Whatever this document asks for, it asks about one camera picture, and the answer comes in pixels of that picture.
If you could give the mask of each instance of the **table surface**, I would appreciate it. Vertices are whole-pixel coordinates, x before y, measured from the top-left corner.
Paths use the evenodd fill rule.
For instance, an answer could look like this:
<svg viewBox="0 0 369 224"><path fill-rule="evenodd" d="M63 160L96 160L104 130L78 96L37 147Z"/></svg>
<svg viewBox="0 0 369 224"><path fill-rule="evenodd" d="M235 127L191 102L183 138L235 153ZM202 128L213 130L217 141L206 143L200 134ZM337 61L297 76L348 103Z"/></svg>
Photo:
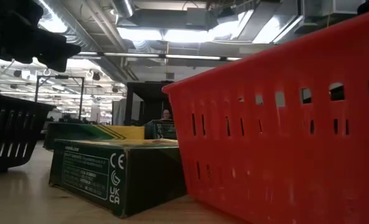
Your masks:
<svg viewBox="0 0 369 224"><path fill-rule="evenodd" d="M31 160L0 174L0 223L244 223L184 196L120 220L104 208L49 187L53 153L38 142Z"/></svg>

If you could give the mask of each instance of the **ceiling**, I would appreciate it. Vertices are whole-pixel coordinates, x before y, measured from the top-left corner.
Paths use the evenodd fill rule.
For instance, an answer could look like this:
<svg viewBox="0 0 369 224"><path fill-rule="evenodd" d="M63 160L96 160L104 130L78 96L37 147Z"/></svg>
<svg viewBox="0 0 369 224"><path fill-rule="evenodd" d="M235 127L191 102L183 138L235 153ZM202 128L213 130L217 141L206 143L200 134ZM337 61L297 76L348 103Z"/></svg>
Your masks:
<svg viewBox="0 0 369 224"><path fill-rule="evenodd" d="M81 45L83 52L129 52L142 54L210 55L246 57L315 30L353 17L364 0L129 0L133 15L119 17L114 6L124 0L36 0L45 10L40 26L59 32L67 41ZM64 75L85 77L85 112L90 106L105 105L125 96L127 82L179 81L220 66L224 61L136 58L76 57ZM35 79L44 65L23 65L0 61L0 90L7 95L34 97ZM100 80L94 81L94 72ZM80 87L74 80L52 80L39 88L40 101L54 103L63 111L78 105ZM52 85L62 86L56 90ZM112 92L117 86L119 91Z"/></svg>

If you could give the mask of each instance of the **red plastic basket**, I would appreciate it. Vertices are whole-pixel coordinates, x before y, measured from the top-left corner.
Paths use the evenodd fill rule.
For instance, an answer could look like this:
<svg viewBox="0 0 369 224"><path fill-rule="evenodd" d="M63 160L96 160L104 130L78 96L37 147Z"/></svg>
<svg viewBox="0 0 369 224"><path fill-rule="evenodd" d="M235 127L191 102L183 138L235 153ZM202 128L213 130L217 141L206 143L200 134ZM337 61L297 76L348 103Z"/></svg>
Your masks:
<svg viewBox="0 0 369 224"><path fill-rule="evenodd" d="M164 92L197 200L255 224L369 224L369 14Z"/></svg>

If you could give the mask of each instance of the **ventilation duct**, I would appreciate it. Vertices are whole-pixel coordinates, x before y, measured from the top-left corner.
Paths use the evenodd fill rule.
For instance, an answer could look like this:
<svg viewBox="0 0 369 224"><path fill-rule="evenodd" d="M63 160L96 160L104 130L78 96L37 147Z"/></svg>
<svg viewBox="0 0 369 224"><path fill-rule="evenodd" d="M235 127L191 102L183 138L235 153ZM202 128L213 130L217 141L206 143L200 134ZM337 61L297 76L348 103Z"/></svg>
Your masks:
<svg viewBox="0 0 369 224"><path fill-rule="evenodd" d="M119 17L129 18L134 14L133 0L112 0L112 6Z"/></svg>

